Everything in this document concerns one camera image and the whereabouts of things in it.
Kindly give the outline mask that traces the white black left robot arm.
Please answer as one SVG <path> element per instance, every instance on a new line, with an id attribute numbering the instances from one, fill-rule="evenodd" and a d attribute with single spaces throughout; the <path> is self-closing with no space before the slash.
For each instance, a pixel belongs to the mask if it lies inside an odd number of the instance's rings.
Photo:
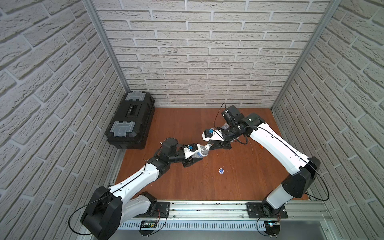
<path id="1" fill-rule="evenodd" d="M 157 199 L 139 192 L 164 175 L 173 163 L 189 167 L 209 153 L 211 144 L 180 145 L 174 138 L 164 140 L 152 158 L 136 173 L 111 186 L 99 187 L 86 205 L 81 224 L 98 240 L 108 240 L 121 222 L 138 215 L 152 215 Z"/>

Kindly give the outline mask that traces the clear labelled bottle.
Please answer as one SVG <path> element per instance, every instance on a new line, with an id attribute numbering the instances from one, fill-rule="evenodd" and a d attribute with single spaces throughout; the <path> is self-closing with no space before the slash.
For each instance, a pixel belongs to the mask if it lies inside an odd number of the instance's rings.
<path id="1" fill-rule="evenodd" d="M 192 157 L 204 158 L 209 154 L 210 150 L 207 150 L 205 146 L 199 145 L 199 144 L 197 144 L 197 146 L 198 146 L 198 150 L 192 155 Z"/>

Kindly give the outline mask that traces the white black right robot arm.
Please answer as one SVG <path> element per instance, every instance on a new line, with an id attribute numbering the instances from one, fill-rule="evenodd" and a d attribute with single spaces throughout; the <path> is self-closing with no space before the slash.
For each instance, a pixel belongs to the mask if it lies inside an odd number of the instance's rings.
<path id="1" fill-rule="evenodd" d="M 258 142 L 269 151 L 287 170 L 289 176 L 262 201 L 261 210 L 265 215 L 273 215 L 288 201 L 301 198 L 314 182 L 320 161 L 309 158 L 289 145 L 257 114 L 244 117 L 242 114 L 233 115 L 223 112 L 223 117 L 229 125 L 224 130 L 206 129 L 202 133 L 203 140 L 212 147 L 223 148 L 241 135 Z"/>

